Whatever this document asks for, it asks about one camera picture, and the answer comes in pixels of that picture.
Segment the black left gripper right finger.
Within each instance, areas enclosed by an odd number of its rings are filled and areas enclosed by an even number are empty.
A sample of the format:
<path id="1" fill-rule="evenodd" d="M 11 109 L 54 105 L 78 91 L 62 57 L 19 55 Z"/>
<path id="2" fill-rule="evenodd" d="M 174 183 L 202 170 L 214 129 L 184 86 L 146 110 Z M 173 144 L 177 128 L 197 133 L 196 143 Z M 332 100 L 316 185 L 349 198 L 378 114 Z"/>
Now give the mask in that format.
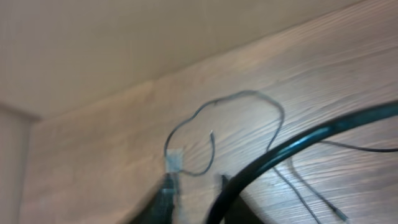
<path id="1" fill-rule="evenodd" d="M 255 208 L 255 203 L 249 196 L 239 196 L 226 212 L 224 224 L 264 224 Z"/>

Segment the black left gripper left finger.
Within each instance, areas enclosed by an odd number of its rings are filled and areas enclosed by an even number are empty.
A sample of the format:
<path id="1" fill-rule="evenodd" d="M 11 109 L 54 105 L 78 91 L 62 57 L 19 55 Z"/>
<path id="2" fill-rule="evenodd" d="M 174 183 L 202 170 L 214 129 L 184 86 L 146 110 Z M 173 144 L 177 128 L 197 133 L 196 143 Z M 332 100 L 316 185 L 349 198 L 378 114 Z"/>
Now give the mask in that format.
<path id="1" fill-rule="evenodd" d="M 173 175 L 166 173 L 154 195 L 130 224 L 172 224 L 176 196 Z"/>

